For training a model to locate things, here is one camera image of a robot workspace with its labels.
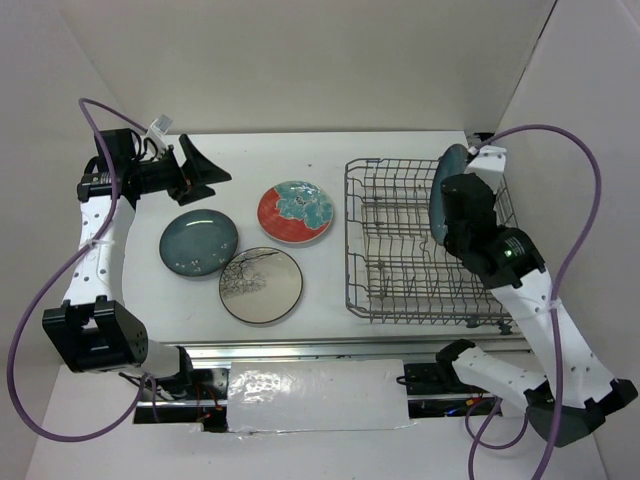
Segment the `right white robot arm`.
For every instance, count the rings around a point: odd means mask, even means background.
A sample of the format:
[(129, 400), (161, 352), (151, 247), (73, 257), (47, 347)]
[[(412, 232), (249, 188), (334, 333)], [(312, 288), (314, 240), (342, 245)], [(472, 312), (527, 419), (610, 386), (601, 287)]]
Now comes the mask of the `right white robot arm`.
[(570, 445), (604, 424), (638, 396), (596, 357), (567, 310), (552, 300), (552, 278), (526, 233), (497, 221), (493, 190), (475, 174), (458, 174), (440, 186), (445, 248), (479, 276), (511, 315), (542, 369), (499, 360), (475, 343), (458, 340), (436, 356), (436, 379), (448, 392), (479, 387), (522, 410), (543, 439), (561, 408), (555, 446)]

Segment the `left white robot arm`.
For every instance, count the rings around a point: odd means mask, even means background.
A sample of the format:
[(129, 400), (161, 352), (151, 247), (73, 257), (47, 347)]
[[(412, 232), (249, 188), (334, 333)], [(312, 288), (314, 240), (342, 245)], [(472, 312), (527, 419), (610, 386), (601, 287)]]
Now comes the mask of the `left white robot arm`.
[(232, 176), (186, 135), (179, 138), (183, 163), (159, 138), (142, 137), (130, 128), (102, 130), (95, 143), (97, 154), (77, 185), (80, 257), (72, 263), (61, 305), (44, 312), (43, 329), (74, 373), (149, 374), (168, 398), (187, 398), (196, 390), (198, 376), (186, 350), (151, 340), (124, 305), (127, 238), (142, 196), (167, 192), (184, 206), (214, 196), (214, 185)]

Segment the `dark teal plate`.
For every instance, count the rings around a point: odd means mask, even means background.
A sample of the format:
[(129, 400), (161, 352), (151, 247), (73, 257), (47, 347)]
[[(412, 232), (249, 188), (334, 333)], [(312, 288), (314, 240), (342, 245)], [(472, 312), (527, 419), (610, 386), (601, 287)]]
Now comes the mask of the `dark teal plate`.
[(432, 180), (429, 198), (429, 225), (431, 236), (438, 245), (445, 243), (448, 232), (450, 179), (462, 175), (468, 165), (468, 149), (462, 144), (448, 147), (439, 157)]

